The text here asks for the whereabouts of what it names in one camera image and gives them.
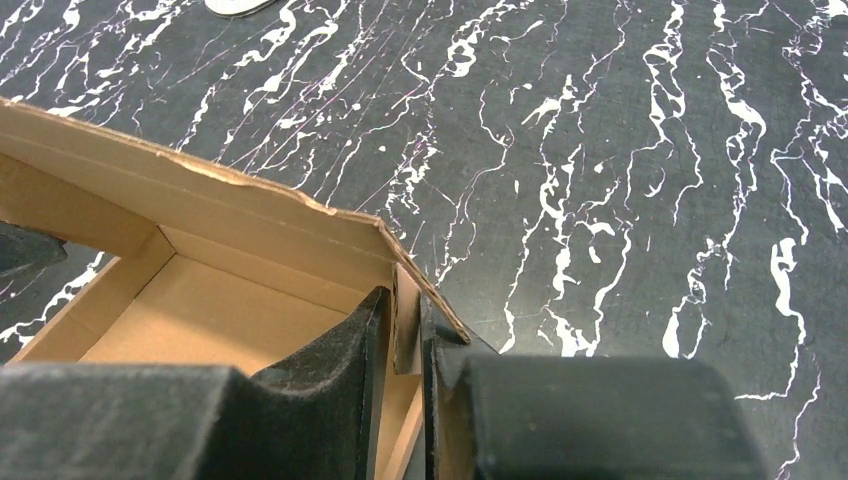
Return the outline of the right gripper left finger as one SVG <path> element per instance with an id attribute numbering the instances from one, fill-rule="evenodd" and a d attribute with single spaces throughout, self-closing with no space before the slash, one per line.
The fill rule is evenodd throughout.
<path id="1" fill-rule="evenodd" d="M 390 294 L 253 375 L 222 365 L 1 371 L 5 479 L 371 479 Z"/>

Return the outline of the brown cardboard box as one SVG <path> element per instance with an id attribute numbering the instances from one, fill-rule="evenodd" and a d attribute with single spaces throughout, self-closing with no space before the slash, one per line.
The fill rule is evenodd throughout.
<path id="1" fill-rule="evenodd" d="M 382 219 L 7 99 L 1 218 L 111 255 L 16 362 L 224 364 L 253 374 L 387 287 L 379 479 L 403 476 L 423 421 L 419 298 L 468 338 Z"/>

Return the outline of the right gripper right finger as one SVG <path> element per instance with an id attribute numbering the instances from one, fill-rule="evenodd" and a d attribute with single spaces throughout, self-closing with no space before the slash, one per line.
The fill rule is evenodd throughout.
<path id="1" fill-rule="evenodd" d="M 501 355 L 421 302 L 430 479 L 763 479 L 713 367 L 642 357 Z"/>

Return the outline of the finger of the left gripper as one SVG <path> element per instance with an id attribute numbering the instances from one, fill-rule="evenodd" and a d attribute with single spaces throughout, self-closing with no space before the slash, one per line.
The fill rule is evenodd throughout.
<path id="1" fill-rule="evenodd" d="M 65 241 L 1 222 L 1 278 L 15 278 L 67 258 Z"/>

